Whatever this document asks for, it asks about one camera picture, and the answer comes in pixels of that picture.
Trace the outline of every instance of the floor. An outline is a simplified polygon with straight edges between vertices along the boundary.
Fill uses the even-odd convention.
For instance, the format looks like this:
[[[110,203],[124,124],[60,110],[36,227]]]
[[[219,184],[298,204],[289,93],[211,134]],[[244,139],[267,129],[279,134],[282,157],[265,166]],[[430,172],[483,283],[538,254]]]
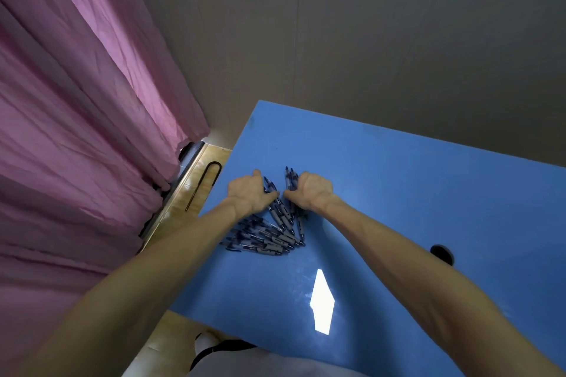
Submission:
[[[180,181],[180,187],[173,193],[171,200],[161,212],[161,216],[154,223],[150,231],[151,237],[148,238],[145,248],[151,247],[179,226],[198,217],[218,172],[216,165],[209,168],[188,211],[185,212],[187,203],[207,164],[211,161],[218,161],[224,165],[230,152],[221,147],[204,145],[195,159],[195,164],[185,173],[184,179]],[[143,349],[124,373],[124,377],[187,375],[195,358],[195,337],[202,331],[211,331],[221,340],[232,338],[214,328],[209,328],[172,311],[166,311]]]

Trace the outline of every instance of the curtain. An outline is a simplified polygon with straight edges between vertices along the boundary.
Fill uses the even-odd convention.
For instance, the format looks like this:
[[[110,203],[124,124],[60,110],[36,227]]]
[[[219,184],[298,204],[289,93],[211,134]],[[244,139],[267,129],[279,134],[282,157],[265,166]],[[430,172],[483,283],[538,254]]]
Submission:
[[[142,0],[0,0],[0,374],[138,251],[208,133]]]

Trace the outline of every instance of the person's left hand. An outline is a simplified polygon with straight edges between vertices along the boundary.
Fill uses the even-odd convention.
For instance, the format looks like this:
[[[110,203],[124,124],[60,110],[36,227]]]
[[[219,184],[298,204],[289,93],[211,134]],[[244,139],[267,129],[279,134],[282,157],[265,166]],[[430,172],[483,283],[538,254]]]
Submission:
[[[258,169],[253,176],[238,177],[228,184],[228,196],[223,200],[236,210],[238,219],[261,212],[279,196],[278,191],[265,194],[263,178]]]

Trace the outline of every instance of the hand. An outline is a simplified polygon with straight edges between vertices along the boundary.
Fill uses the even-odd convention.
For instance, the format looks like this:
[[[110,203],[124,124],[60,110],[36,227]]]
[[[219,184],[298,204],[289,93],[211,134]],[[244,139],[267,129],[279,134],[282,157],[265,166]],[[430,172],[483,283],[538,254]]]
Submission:
[[[332,182],[318,174],[303,172],[297,182],[297,190],[288,189],[283,195],[305,210],[312,210],[318,214],[326,210],[330,201],[340,201],[332,192]]]
[[[228,184],[228,195],[223,203],[231,204],[236,210],[237,219],[261,212],[279,196],[278,191],[265,194],[263,178],[258,169],[253,176],[238,177]]]

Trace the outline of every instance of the white shoe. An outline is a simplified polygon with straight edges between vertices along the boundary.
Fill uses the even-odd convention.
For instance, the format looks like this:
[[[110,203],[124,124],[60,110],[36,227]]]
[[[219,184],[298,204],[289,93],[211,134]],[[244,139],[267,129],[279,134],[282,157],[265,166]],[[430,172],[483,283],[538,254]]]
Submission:
[[[198,356],[204,349],[208,349],[219,344],[220,340],[217,339],[214,334],[211,334],[210,332],[201,332],[195,338],[195,354]]]

